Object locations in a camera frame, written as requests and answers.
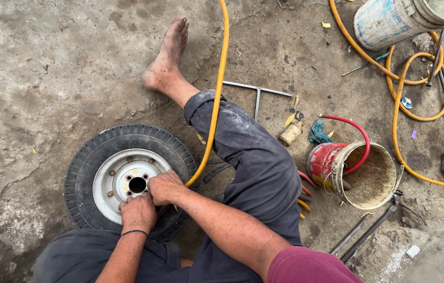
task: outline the white wheel rim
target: white wheel rim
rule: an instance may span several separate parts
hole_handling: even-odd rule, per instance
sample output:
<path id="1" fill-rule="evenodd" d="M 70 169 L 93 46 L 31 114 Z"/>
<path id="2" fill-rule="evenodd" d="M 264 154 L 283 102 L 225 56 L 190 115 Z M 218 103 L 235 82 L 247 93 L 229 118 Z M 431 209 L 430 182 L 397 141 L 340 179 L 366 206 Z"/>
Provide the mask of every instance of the white wheel rim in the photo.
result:
<path id="1" fill-rule="evenodd" d="M 119 203 L 149 191 L 150 178 L 169 169 L 161 156 L 149 150 L 130 149 L 112 155 L 101 164 L 93 181 L 96 207 L 108 220 L 122 225 Z"/>

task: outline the dirt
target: dirt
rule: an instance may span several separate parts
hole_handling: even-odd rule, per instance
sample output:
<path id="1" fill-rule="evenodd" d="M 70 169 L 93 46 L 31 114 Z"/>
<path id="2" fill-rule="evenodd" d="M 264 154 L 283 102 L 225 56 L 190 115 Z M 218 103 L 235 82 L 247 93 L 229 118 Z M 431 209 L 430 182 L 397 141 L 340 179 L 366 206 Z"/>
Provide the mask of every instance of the dirt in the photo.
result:
<path id="1" fill-rule="evenodd" d="M 303 172 L 313 148 L 307 132 L 318 114 L 351 118 L 394 158 L 393 100 L 384 76 L 368 66 L 341 77 L 364 61 L 356 51 L 348 52 L 349 44 L 326 2 L 280 3 L 283 9 L 271 0 L 228 1 L 231 35 L 225 80 L 300 95 L 296 109 L 305 115 L 305 132 L 288 151 Z M 350 19 L 362 3 L 338 3 L 349 31 Z M 94 134 L 119 124 L 153 124 L 180 138 L 195 158 L 203 154 L 195 132 L 179 119 L 178 106 L 140 84 L 140 74 L 154 59 L 163 32 L 178 13 L 191 22 L 181 70 L 199 89 L 214 88 L 222 34 L 217 2 L 0 2 L 0 282 L 32 282 L 32 268 L 43 247 L 75 228 L 64 205 L 63 180 L 75 152 Z M 323 28 L 322 21 L 332 28 Z M 395 48 L 396 74 L 411 54 L 420 51 L 418 47 L 426 46 L 426 39 L 420 40 Z M 409 77 L 426 76 L 428 65 L 430 61 L 416 60 Z M 434 115 L 443 104 L 438 84 L 406 86 L 403 95 L 413 101 L 412 112 L 420 116 Z M 224 96 L 253 115 L 253 90 L 225 86 Z M 294 100 L 263 93 L 258 122 L 278 136 Z M 335 131 L 336 142 L 362 140 L 347 124 L 323 121 L 326 132 Z M 410 138 L 414 128 L 415 140 Z M 409 166 L 438 180 L 444 116 L 417 122 L 400 114 L 398 136 Z M 217 166 L 209 165 L 205 171 Z M 221 194 L 233 177 L 232 168 L 223 170 L 202 184 L 202 194 Z M 303 246 L 328 252 L 364 211 L 340 206 L 338 197 L 303 183 L 313 192 L 312 212 L 302 211 L 306 219 L 299 226 Z M 444 188 L 408 173 L 399 188 L 406 193 L 405 203 L 426 224 L 406 208 L 384 222 L 364 245 L 356 265 L 355 272 L 366 282 L 398 278 L 412 263 L 405 255 L 411 245 L 440 241 L 435 235 L 444 229 Z M 361 231 L 387 207 L 372 210 L 375 215 Z M 203 236 L 190 221 L 172 240 L 179 243 L 184 257 L 193 259 Z"/>

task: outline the screwdriver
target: screwdriver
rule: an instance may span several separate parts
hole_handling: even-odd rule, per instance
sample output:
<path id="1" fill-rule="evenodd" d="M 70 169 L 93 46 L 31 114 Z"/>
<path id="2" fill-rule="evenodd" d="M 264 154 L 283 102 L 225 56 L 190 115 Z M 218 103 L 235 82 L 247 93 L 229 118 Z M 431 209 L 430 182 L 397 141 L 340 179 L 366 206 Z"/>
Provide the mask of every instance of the screwdriver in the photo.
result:
<path id="1" fill-rule="evenodd" d="M 380 55 L 376 55 L 376 56 L 372 57 L 372 59 L 373 59 L 374 61 L 380 61 L 380 60 L 383 60 L 384 58 L 386 58 L 386 57 L 388 57 L 388 56 L 389 56 L 389 52 L 385 52 L 385 53 L 381 53 Z M 365 64 L 363 64 L 363 65 L 358 66 L 357 68 L 352 69 L 351 71 L 349 71 L 349 72 L 343 74 L 342 77 L 344 77 L 345 75 L 347 75 L 347 74 L 353 72 L 354 70 L 357 70 L 357 69 L 362 68 L 363 66 L 365 66 L 365 65 L 367 65 L 367 64 L 369 64 L 369 63 L 370 63 L 370 62 L 367 62 L 367 63 L 365 63 Z"/>

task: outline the wheel hub hole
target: wheel hub hole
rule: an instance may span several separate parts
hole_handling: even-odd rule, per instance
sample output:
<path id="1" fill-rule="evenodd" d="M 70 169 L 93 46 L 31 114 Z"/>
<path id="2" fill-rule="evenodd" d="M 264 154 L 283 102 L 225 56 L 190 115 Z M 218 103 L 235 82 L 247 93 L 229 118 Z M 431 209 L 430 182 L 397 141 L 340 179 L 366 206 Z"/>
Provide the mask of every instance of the wheel hub hole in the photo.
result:
<path id="1" fill-rule="evenodd" d="M 134 177 L 129 181 L 129 190 L 134 193 L 141 193 L 147 187 L 147 182 L 142 177 Z"/>

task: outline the tire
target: tire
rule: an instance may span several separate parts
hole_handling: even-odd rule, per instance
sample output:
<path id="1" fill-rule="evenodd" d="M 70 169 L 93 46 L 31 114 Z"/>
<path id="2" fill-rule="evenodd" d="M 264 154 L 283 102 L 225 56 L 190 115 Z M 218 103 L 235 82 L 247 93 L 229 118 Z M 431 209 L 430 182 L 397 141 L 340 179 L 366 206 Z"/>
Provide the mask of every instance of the tire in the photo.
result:
<path id="1" fill-rule="evenodd" d="M 96 207 L 93 180 L 101 164 L 123 150 L 146 149 L 160 155 L 184 183 L 194 175 L 197 165 L 187 147 L 171 133 L 145 124 L 127 124 L 100 132 L 75 154 L 68 166 L 64 199 L 72 221 L 79 228 L 121 231 L 122 226 L 108 220 Z M 191 190 L 199 192 L 196 181 Z M 165 241 L 189 220 L 189 215 L 170 205 L 158 218 L 149 238 Z"/>

